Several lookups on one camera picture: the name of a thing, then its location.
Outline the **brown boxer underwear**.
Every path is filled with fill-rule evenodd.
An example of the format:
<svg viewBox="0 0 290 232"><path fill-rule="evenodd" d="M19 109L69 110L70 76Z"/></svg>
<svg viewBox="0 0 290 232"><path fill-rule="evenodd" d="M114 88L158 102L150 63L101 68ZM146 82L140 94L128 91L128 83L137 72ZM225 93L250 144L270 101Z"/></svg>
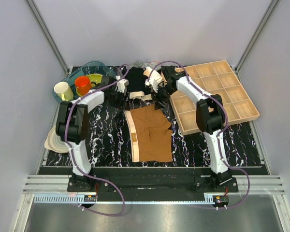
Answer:
<svg viewBox="0 0 290 232"><path fill-rule="evenodd" d="M171 122L149 105L124 111L130 133L132 162L171 162Z"/></svg>

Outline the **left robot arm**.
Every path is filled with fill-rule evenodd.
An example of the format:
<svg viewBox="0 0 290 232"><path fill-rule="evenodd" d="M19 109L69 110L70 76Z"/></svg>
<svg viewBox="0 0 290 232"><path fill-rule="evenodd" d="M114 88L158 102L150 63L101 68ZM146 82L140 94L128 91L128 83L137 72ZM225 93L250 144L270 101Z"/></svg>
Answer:
<svg viewBox="0 0 290 232"><path fill-rule="evenodd" d="M89 112L107 101L119 109L126 108L128 92L113 89L91 91L74 101L62 101L59 104L56 121L56 135L65 143L72 159L72 172L80 176L78 186L83 191L94 188L95 180L89 176L91 164L87 157L86 137L89 128Z"/></svg>

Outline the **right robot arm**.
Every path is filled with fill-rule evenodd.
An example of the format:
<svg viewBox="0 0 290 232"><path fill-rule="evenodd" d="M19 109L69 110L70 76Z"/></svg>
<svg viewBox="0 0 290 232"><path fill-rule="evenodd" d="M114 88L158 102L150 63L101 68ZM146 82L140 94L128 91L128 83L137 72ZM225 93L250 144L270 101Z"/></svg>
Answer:
<svg viewBox="0 0 290 232"><path fill-rule="evenodd" d="M171 66L164 68L168 74L166 81L156 70L147 70L149 74L145 85L152 89L151 98L155 102L155 109L165 107L170 96L177 91L196 103L196 124L205 136L210 154L210 187L214 191L222 191L232 179L223 145L223 131L228 125L228 117L223 108L222 97L201 88L186 70L176 72Z"/></svg>

